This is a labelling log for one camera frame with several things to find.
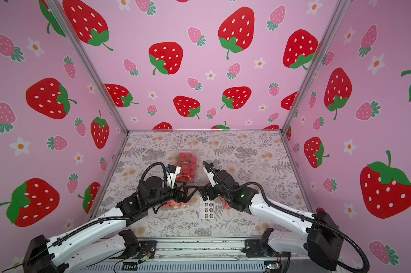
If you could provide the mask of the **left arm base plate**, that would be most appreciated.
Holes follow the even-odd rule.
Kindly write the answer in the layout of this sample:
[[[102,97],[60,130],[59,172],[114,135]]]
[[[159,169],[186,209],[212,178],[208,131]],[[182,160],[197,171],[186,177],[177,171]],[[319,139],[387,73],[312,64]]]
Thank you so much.
[[[157,249],[157,241],[139,240],[132,246],[128,246],[119,254],[115,254],[109,259],[145,259],[154,258]]]

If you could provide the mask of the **white sticker sheet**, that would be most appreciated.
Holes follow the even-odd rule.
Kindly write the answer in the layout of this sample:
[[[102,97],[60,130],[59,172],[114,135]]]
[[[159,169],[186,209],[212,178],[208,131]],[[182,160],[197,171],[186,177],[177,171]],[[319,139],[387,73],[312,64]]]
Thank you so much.
[[[215,208],[215,203],[213,201],[201,200],[199,203],[199,219],[200,220],[214,219],[215,218],[214,208]]]

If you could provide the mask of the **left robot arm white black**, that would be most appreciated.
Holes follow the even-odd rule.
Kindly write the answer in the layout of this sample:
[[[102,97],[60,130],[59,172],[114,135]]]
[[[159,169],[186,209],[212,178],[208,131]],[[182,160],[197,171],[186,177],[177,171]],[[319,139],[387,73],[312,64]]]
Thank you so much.
[[[147,255],[128,227],[157,212],[169,201],[187,203],[200,191],[196,185],[169,177],[140,180],[136,192],[101,217],[64,234],[31,240],[23,259],[26,273],[69,273],[108,258],[128,259]]]

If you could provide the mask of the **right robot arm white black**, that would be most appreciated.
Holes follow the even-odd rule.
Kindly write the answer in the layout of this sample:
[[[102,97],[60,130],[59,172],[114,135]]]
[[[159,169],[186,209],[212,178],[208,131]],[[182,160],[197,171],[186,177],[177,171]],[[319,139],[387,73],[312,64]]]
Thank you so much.
[[[221,197],[239,212],[267,218],[292,231],[303,240],[299,247],[303,254],[325,270],[334,271],[339,266],[352,273],[369,271],[370,264],[364,251],[337,228],[328,213],[302,212],[274,202],[267,198],[259,183],[239,185],[227,171],[219,170],[207,162],[204,162],[203,170],[209,179],[209,183],[201,190],[204,199]],[[356,250],[363,262],[362,268],[353,268],[339,260],[343,242],[348,242]]]

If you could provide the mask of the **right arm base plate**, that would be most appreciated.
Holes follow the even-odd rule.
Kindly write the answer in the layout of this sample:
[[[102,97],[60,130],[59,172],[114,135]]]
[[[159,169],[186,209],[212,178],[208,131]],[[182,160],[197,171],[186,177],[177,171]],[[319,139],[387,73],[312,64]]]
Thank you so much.
[[[245,240],[241,250],[248,258],[288,258],[292,254],[289,252],[277,252],[266,242],[261,240]]]

